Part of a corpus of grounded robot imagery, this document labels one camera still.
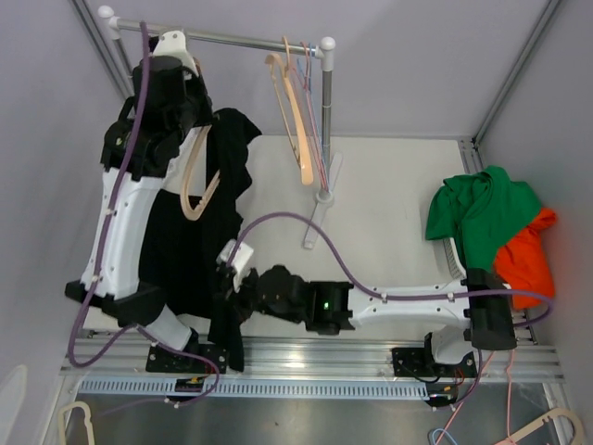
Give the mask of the black t shirt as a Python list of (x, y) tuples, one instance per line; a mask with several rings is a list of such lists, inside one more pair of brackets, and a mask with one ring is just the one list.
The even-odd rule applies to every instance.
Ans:
[(139, 263), (141, 281), (163, 289), (174, 314), (211, 321), (209, 341), (228, 351), (228, 365), (237, 372), (245, 369), (240, 331), (245, 316), (219, 295), (217, 258), (239, 234), (243, 218), (236, 201), (252, 185), (246, 167), (248, 146), (260, 135), (260, 129), (238, 109), (216, 111), (206, 146), (207, 177), (220, 176), (213, 197), (192, 222), (183, 215), (179, 196), (160, 190), (150, 211)]

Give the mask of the beige hanger with black shirt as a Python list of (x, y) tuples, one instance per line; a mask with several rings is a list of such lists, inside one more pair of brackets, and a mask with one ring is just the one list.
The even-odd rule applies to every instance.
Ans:
[(207, 144), (211, 129), (212, 124), (199, 128), (183, 171), (180, 204), (184, 217), (191, 222), (203, 215), (221, 181), (219, 171), (208, 177)]

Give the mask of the orange t shirt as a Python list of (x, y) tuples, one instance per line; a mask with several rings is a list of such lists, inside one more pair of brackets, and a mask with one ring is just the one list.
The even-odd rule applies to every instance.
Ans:
[(498, 249), (494, 271), (513, 289), (555, 297), (555, 285), (541, 233), (557, 222), (556, 213), (542, 208), (524, 229)]

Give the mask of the pink wire hanger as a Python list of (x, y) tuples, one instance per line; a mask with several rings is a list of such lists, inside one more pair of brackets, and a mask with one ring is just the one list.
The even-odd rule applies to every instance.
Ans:
[(300, 42), (302, 49), (304, 50), (304, 60), (305, 60), (305, 67), (302, 67), (300, 60), (296, 61), (296, 69), (297, 69), (297, 78), (301, 82), (301, 88), (303, 90), (303, 96), (305, 97), (305, 102), (307, 105), (307, 111), (309, 115), (309, 127), (310, 127), (310, 137), (313, 141), (313, 154), (316, 162), (317, 173), (320, 179), (321, 189), (324, 189), (327, 185), (327, 175), (326, 175), (326, 168), (325, 168), (325, 161), (323, 160), (323, 153), (322, 153), (322, 144), (321, 138), (318, 132), (318, 120), (315, 113), (315, 107), (312, 98), (312, 83), (311, 83), (311, 75), (312, 75), (312, 61), (311, 61), (311, 50), (312, 47), (310, 44), (305, 44), (304, 42)]

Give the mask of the blue wire hanger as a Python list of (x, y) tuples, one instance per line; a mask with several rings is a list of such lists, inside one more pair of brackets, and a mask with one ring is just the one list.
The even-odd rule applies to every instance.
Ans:
[[(317, 117), (317, 120), (318, 120), (318, 132), (319, 132), (319, 136), (320, 136), (320, 138), (321, 138), (321, 144), (322, 144), (322, 128), (321, 128), (321, 119), (318, 117), (318, 114), (317, 114), (317, 107), (316, 107), (316, 104), (315, 104), (315, 99), (314, 99), (314, 98), (313, 98), (313, 103), (314, 103), (314, 107), (315, 107), (315, 113), (316, 113), (316, 117)], [(308, 115), (308, 111), (307, 111), (307, 105), (306, 105), (306, 102), (305, 102), (305, 106), (306, 106), (306, 113), (307, 113), (308, 126), (309, 126), (309, 115)], [(312, 138), (310, 137), (310, 127), (309, 127), (309, 133), (308, 133), (308, 136), (309, 136), (309, 139), (312, 141)], [(327, 186), (326, 186), (324, 189), (322, 189), (322, 191), (323, 191), (323, 192), (329, 192), (329, 169), (328, 169), (328, 166), (327, 166), (327, 161), (325, 160), (325, 156), (324, 156), (324, 149), (323, 149), (323, 148), (322, 148), (322, 153), (323, 153), (323, 160), (325, 161), (325, 168), (326, 168), (326, 175), (327, 175), (327, 182), (328, 182), (328, 185), (327, 185)]]

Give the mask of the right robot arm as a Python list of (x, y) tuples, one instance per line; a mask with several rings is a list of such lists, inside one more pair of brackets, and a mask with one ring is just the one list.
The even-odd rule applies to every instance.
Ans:
[(433, 287), (405, 287), (399, 295), (388, 289), (368, 291), (349, 282), (306, 281), (275, 265), (245, 277), (220, 268), (215, 300), (230, 310), (240, 326), (254, 312), (302, 324), (309, 332), (337, 336), (366, 324), (421, 322), (440, 325), (424, 340), (424, 369), (442, 375), (472, 349), (513, 350), (510, 290), (494, 274), (471, 268), (462, 279)]

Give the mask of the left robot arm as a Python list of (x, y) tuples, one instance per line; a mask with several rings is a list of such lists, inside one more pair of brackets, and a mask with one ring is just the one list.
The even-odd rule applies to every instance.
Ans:
[(221, 187), (221, 163), (210, 139), (218, 121), (194, 57), (151, 53), (132, 71), (133, 96), (107, 129), (101, 154), (104, 200), (92, 257), (82, 278), (66, 285), (69, 299), (98, 307), (124, 326), (142, 328), (169, 347), (167, 361), (194, 369), (199, 348), (193, 331), (170, 309), (164, 286), (143, 279), (142, 253), (159, 196), (172, 197), (169, 213), (205, 219)]

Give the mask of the bright green t shirt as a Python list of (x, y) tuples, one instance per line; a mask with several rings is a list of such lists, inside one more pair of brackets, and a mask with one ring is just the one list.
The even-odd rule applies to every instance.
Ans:
[(498, 250), (534, 220), (542, 203), (532, 187), (499, 166), (443, 180), (429, 206), (424, 237), (452, 238), (463, 265), (491, 272)]

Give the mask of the beige hanger with green shirt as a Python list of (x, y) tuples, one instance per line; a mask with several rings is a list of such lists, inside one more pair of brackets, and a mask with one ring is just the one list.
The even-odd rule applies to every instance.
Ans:
[(282, 49), (284, 50), (284, 56), (279, 53), (269, 53), (265, 57), (265, 64), (270, 72), (288, 143), (299, 170), (300, 181), (303, 185), (312, 185), (314, 172), (309, 151), (309, 140), (290, 78), (292, 72), (291, 54), (285, 36), (282, 37)]

